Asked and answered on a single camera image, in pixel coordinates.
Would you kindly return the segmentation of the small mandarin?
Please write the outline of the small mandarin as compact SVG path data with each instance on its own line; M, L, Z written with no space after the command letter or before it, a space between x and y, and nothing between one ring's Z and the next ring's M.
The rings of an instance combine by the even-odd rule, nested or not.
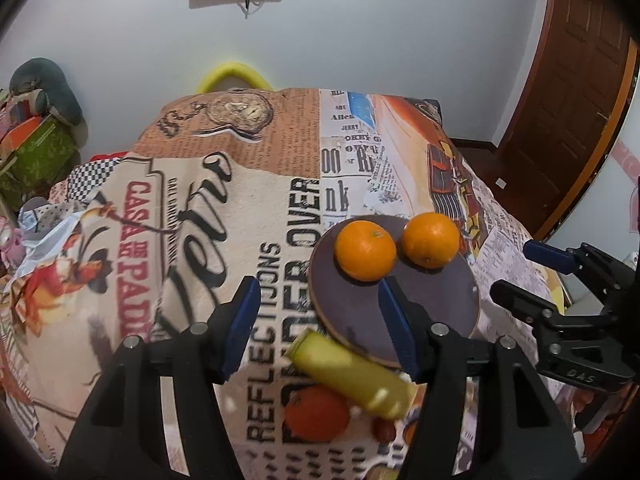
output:
M404 429L402 430L402 440L405 445L410 446L413 440L414 433L416 432L416 426L418 426L419 419L417 417L406 418L404 422Z

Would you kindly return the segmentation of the large orange front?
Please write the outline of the large orange front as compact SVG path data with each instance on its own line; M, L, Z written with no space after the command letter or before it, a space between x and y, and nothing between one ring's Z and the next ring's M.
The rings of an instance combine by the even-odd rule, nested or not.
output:
M449 217L424 212L406 224L400 244L412 263L427 270L438 270L457 255L460 238L458 227Z

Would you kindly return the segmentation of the large orange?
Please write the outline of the large orange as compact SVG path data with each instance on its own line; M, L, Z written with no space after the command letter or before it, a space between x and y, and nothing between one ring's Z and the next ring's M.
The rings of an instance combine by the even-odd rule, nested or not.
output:
M400 244L412 263L427 270L438 270L457 255L460 238L458 227L449 217L424 212L406 224Z
M393 237L382 226L369 220L348 222L338 232L333 250L342 271L363 283L382 280L397 261Z

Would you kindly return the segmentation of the red tomato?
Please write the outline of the red tomato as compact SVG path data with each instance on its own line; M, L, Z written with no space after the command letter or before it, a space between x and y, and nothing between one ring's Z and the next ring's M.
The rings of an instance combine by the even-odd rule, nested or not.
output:
M284 421L296 438L311 443L331 442L346 431L350 409L344 396L315 385L292 395L284 409Z

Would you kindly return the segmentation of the brown wooden door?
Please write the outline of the brown wooden door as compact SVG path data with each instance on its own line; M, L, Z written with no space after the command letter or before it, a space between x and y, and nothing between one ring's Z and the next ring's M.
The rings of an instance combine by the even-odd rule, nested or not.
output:
M587 186L622 118L637 56L611 0L547 0L498 149L499 195L533 237L546 237Z

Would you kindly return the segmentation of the newspaper print tablecloth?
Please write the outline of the newspaper print tablecloth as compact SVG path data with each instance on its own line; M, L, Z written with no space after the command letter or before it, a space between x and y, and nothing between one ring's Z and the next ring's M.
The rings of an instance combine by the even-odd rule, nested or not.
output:
M616 318L634 348L638 271L631 268L636 291L606 312L574 275L528 260L523 246L538 238L477 177L433 100L317 89L187 96L165 106L130 152L76 168L58 189L61 198L26 200L17 227L1 230L3 478L61 479L75 422L122 341L175 338L252 276L257 318L239 369L215 388L240 479L402 479L404 422L420 418L426 388L401 369L378 305L384 278L355 281L335 260L334 240L354 220L390 233L397 261L385 278L433 321L469 339L509 336L535 370L533 329L491 300L496 281L565 316ZM412 263L400 244L424 212L449 217L461 236L438 270ZM376 417L346 396L344 434L324 443L292 435L286 404L320 385L284 356L304 330L418 387L409 413L394 420L393 443L376 442ZM634 407L624 406L602 448L587 425L638 382L600 392L536 372L574 438L582 463L575 479L608 478L622 464ZM468 378L453 479L471 466L478 388ZM191 479L169 377L160 398L171 469Z

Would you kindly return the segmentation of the green storage box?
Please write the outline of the green storage box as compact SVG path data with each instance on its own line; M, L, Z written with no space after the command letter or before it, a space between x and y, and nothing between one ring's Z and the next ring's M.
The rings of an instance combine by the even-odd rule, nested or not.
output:
M1 197L18 211L34 196L47 196L79 156L70 128L52 115L32 117L1 141Z

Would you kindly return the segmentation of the yellow chair back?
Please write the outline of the yellow chair back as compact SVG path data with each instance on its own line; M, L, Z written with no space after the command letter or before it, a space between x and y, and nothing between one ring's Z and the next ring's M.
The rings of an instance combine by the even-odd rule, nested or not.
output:
M252 89L272 90L272 85L254 68L239 62L224 62L203 77L196 92L213 92L229 78L242 80Z

